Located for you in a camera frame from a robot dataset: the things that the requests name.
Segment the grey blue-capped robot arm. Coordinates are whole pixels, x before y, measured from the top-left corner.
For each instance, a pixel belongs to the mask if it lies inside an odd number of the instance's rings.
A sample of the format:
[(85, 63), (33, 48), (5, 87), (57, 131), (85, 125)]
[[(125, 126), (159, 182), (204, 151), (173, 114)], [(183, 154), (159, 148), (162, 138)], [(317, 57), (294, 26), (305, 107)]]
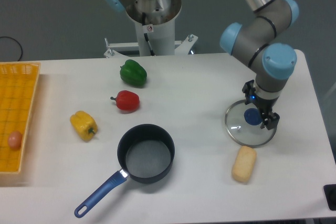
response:
[[(116, 12), (126, 12), (134, 22), (139, 52), (143, 56), (174, 55), (175, 18), (181, 0), (105, 0)], [(246, 104), (256, 106), (261, 127), (277, 127), (279, 115), (272, 108), (292, 75), (297, 55), (288, 45), (274, 39), (299, 16), (294, 0), (246, 0), (255, 14), (249, 26), (230, 24), (222, 33), (222, 49), (251, 69), (256, 77), (242, 91)]]

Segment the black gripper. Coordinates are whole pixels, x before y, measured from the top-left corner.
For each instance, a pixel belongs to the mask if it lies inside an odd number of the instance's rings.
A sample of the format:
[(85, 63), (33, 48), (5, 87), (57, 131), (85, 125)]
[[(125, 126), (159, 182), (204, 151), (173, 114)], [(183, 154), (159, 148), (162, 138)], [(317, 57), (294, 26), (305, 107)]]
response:
[(262, 119), (260, 128), (275, 129), (280, 116), (273, 112), (273, 106), (280, 97), (281, 91), (265, 91), (254, 80), (250, 80), (244, 84), (242, 92), (245, 95), (245, 104), (253, 104), (259, 110)]

